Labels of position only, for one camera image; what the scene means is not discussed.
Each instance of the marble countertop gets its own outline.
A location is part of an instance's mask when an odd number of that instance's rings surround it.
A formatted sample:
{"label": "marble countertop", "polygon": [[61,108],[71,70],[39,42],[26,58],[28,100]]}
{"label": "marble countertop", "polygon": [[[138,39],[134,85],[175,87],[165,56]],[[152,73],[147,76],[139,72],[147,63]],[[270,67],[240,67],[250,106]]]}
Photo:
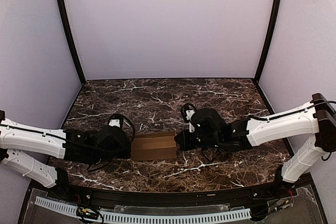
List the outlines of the marble countertop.
{"label": "marble countertop", "polygon": [[[88,81],[77,97],[64,128],[100,129],[111,114],[127,116],[137,134],[181,131],[186,102],[215,108],[230,123],[268,110],[250,79],[134,79]],[[192,192],[231,189],[271,182],[290,158],[282,140],[252,150],[220,152],[210,163],[200,150],[178,151],[177,160],[114,159],[89,173],[88,166],[51,157],[48,165],[64,168],[74,185],[140,192]]]}

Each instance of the robotic arm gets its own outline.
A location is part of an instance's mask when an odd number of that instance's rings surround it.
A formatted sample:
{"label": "robotic arm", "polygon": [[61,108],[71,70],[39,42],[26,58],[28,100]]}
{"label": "robotic arm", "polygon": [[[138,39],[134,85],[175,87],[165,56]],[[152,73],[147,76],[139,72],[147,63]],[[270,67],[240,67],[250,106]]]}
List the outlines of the robotic arm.
{"label": "robotic arm", "polygon": [[[129,139],[122,130],[126,120],[133,129]],[[135,136],[133,124],[125,116],[114,114],[99,131],[49,130],[18,124],[0,111],[0,164],[7,165],[51,188],[67,184],[66,171],[45,165],[23,151],[47,154],[68,161],[94,164],[111,158],[130,158]]]}
{"label": "robotic arm", "polygon": [[196,110],[192,104],[181,108],[189,129],[175,137],[184,151],[221,148],[228,152],[251,149],[266,142],[310,134],[302,148],[280,167],[285,183],[294,183],[321,156],[336,151],[336,112],[321,94],[295,109],[274,115],[237,120],[226,124],[214,109]]}

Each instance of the white wall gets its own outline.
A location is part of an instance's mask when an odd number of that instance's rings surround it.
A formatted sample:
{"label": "white wall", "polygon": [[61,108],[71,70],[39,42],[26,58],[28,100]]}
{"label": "white wall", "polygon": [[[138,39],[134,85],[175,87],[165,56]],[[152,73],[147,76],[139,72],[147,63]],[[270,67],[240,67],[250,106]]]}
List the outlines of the white wall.
{"label": "white wall", "polygon": [[[79,88],[56,0],[0,0],[0,110],[58,128]],[[0,223],[17,223],[29,180],[0,166]]]}
{"label": "white wall", "polygon": [[272,0],[65,0],[87,79],[253,77]]}
{"label": "white wall", "polygon": [[[263,88],[276,112],[322,93],[336,100],[336,0],[281,0]],[[297,151],[304,139],[293,138]],[[336,223],[336,155],[312,172],[330,224]]]}

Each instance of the marble table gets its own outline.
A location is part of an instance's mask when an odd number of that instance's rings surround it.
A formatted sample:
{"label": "marble table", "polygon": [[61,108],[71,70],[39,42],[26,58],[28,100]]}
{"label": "marble table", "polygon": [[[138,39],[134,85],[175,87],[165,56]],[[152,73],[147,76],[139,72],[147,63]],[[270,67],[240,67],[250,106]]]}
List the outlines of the marble table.
{"label": "marble table", "polygon": [[[181,131],[180,114],[190,102],[197,108],[215,108],[232,122],[249,115],[267,115],[251,79],[131,79],[88,81],[78,95],[64,128],[100,129],[109,115],[121,113],[137,134]],[[211,156],[213,150],[207,151]],[[271,182],[275,170],[290,158],[283,140],[252,150],[220,152],[210,163],[200,150],[178,151],[177,160],[114,159],[89,173],[88,166],[50,158],[48,165],[64,168],[74,185],[139,192],[192,192],[231,189]]]}

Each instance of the brown box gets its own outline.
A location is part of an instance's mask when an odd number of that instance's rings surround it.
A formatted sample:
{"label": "brown box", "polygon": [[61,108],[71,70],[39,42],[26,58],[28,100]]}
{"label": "brown box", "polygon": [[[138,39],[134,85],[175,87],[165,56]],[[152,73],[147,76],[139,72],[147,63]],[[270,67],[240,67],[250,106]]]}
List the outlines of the brown box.
{"label": "brown box", "polygon": [[131,159],[134,161],[176,159],[175,132],[138,135],[132,143]]}

